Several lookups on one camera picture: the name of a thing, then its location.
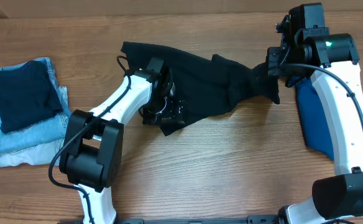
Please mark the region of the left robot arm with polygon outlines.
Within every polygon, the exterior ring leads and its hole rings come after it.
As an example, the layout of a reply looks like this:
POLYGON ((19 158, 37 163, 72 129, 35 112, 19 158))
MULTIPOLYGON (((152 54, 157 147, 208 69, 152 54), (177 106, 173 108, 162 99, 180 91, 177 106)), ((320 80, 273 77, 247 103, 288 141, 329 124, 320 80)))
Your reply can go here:
POLYGON ((63 148, 56 155, 66 188, 78 191, 82 223, 115 223, 113 177, 121 166, 124 128, 140 113, 143 123, 161 128, 184 125, 183 107, 175 100, 172 71, 159 58, 144 68, 125 70, 121 86, 89 112, 74 111, 63 148))

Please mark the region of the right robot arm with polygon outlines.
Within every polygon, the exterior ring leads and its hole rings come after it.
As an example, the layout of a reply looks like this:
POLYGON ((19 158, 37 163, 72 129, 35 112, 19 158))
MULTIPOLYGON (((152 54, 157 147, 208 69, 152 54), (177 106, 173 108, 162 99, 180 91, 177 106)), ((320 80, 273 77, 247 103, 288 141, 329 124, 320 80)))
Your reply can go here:
POLYGON ((276 25, 281 45, 267 53, 269 77, 309 78, 333 144, 335 175, 309 199, 283 207, 274 223, 343 223, 363 216, 363 93, 359 54, 349 34, 331 34, 321 3, 294 7, 276 25))

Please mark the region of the black t-shirt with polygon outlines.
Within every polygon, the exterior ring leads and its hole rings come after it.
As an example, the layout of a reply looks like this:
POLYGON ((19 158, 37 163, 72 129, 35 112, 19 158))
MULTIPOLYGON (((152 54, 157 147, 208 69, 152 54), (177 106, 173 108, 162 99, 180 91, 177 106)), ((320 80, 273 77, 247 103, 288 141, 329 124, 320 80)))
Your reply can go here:
POLYGON ((170 69, 175 100, 183 108, 185 122, 161 126, 166 136, 208 116, 228 113, 255 96, 280 103, 278 80, 267 77, 266 63, 248 68, 218 54, 208 60, 172 47, 137 42, 124 42, 121 51, 132 70, 145 68, 153 57, 162 59, 170 69))

